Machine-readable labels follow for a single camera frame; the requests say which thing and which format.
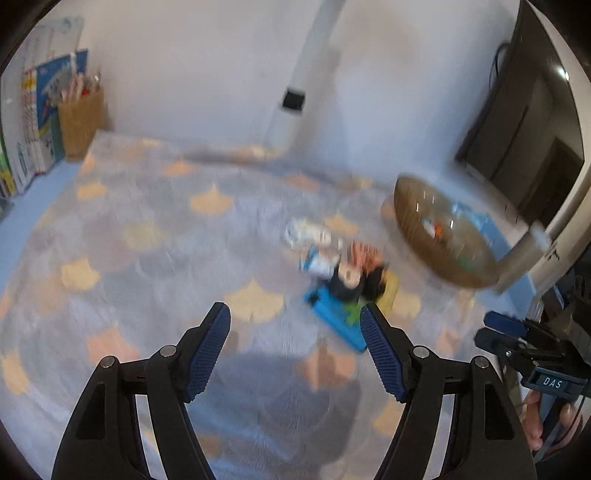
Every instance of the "toy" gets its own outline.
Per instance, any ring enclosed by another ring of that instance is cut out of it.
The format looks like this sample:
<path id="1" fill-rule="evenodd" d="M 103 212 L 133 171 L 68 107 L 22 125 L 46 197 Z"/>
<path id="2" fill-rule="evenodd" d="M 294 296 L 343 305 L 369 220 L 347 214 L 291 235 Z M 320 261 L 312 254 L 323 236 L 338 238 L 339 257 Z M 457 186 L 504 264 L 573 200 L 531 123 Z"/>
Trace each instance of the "toy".
<path id="1" fill-rule="evenodd" d="M 328 323 L 353 349 L 363 352 L 367 348 L 359 326 L 359 311 L 365 302 L 345 304 L 338 301 L 329 293 L 326 285 L 312 288 L 306 293 L 304 300 L 310 304 L 316 315 Z"/>
<path id="2" fill-rule="evenodd" d="M 356 266 L 341 260 L 326 288 L 339 301 L 357 303 L 365 288 L 365 275 Z"/>
<path id="3" fill-rule="evenodd" d="M 348 253 L 349 261 L 365 275 L 363 297 L 368 301 L 377 301 L 386 291 L 382 254 L 377 248 L 361 242 L 352 242 Z"/>
<path id="4" fill-rule="evenodd" d="M 308 253 L 300 259 L 300 269 L 307 271 L 317 278 L 329 280 L 335 273 L 340 261 L 340 254 L 330 249 L 320 249 L 312 245 Z"/>
<path id="5" fill-rule="evenodd" d="M 437 242 L 443 242 L 443 225 L 441 222 L 433 221 L 427 216 L 421 218 L 421 224 L 425 231 Z"/>
<path id="6" fill-rule="evenodd" d="M 330 247 L 336 241 L 337 249 L 343 248 L 341 239 L 333 239 L 327 228 L 310 222 L 305 218 L 293 219 L 285 227 L 283 237 L 292 250 L 305 249 L 312 245 Z"/>

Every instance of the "blue gripper pad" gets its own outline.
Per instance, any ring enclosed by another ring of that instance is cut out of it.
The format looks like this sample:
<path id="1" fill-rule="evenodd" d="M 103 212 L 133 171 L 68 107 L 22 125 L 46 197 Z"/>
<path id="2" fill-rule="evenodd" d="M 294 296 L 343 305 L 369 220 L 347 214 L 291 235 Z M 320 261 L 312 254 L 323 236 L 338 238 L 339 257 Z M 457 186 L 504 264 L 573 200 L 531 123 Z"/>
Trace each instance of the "blue gripper pad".
<path id="1" fill-rule="evenodd" d="M 215 303 L 200 326 L 188 330 L 178 343 L 183 401 L 189 403 L 205 390 L 226 338 L 230 333 L 230 308 Z"/>
<path id="2" fill-rule="evenodd" d="M 488 312 L 484 316 L 484 324 L 497 332 L 524 338 L 527 335 L 527 326 L 522 321 L 497 312 Z"/>
<path id="3" fill-rule="evenodd" d="M 361 309 L 361 333 L 365 338 L 386 392 L 394 395 L 399 402 L 403 402 L 407 395 L 407 389 L 402 381 L 402 364 L 384 335 L 377 315 L 368 305 Z"/>

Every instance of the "finger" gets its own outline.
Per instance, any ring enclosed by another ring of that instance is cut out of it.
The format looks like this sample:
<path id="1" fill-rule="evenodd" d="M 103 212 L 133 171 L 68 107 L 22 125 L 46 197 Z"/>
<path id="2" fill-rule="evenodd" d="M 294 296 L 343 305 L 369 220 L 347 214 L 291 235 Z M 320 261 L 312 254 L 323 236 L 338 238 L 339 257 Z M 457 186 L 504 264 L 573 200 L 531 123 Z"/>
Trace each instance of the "finger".
<path id="1" fill-rule="evenodd" d="M 527 439 L 527 445 L 530 446 L 530 452 L 537 452 L 539 449 L 542 448 L 544 442 L 541 438 L 536 439 Z"/>
<path id="2" fill-rule="evenodd" d="M 573 437 L 577 433 L 577 429 L 579 428 L 579 424 L 581 422 L 581 415 L 579 415 L 573 423 L 576 414 L 577 409 L 574 407 L 574 405 L 571 404 L 565 405 L 564 408 L 561 410 L 560 423 L 562 424 L 563 429 L 562 432 L 560 432 L 560 436 L 558 437 L 561 440 L 558 444 L 554 445 L 552 448 L 549 448 L 548 453 L 551 453 L 555 450 L 567 446 L 569 442 L 573 439 Z"/>
<path id="3" fill-rule="evenodd" d="M 562 407 L 562 410 L 560 410 L 560 416 L 558 418 L 562 426 L 567 429 L 570 427 L 570 424 L 573 422 L 574 416 L 576 414 L 577 408 L 574 405 L 567 403 L 564 407 Z"/>
<path id="4" fill-rule="evenodd" d="M 540 420 L 538 404 L 527 405 L 522 424 L 525 435 L 530 439 L 535 440 L 542 436 L 544 428 L 542 426 L 542 421 Z"/>
<path id="5" fill-rule="evenodd" d="M 530 392 L 523 399 L 525 405 L 533 405 L 534 403 L 540 403 L 542 393 L 537 390 L 530 390 Z"/>

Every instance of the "book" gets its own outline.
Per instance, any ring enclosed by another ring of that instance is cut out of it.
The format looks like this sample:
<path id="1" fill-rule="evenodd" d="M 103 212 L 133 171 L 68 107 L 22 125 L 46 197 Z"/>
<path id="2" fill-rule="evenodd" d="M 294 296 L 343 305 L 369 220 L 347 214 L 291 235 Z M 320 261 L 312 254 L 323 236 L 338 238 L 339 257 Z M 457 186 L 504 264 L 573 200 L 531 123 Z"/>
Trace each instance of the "book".
<path id="1" fill-rule="evenodd" d="M 82 17 L 41 21 L 18 48 L 0 80 L 0 113 L 5 154 L 18 193 L 23 193 L 33 180 L 41 150 L 40 145 L 33 148 L 34 145 L 28 144 L 25 139 L 21 105 L 32 99 L 21 97 L 23 77 L 34 66 L 75 51 L 83 27 Z"/>
<path id="2" fill-rule="evenodd" d="M 74 70 L 85 74 L 88 50 L 63 55 L 25 72 L 22 84 L 23 123 L 27 143 L 33 152 L 35 173 L 49 171 L 54 163 L 64 158 L 57 105 L 61 91 L 68 87 L 74 75 L 74 60 Z"/>
<path id="3" fill-rule="evenodd" d="M 4 136 L 0 130 L 0 186 L 5 197 L 13 197 L 17 193 L 17 187 L 12 178 L 12 172 L 8 165 L 6 157 L 6 148 L 4 147 Z"/>

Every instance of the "bowl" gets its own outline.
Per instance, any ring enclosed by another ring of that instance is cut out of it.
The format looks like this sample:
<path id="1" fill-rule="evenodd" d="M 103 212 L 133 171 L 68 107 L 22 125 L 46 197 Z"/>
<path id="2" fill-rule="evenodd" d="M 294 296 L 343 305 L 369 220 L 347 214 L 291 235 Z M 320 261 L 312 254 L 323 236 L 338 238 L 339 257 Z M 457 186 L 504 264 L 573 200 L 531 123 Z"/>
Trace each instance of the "bowl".
<path id="1" fill-rule="evenodd" d="M 491 249 L 457 204 L 410 176 L 398 178 L 393 201 L 404 238 L 439 277 L 464 288 L 487 288 L 498 282 Z"/>

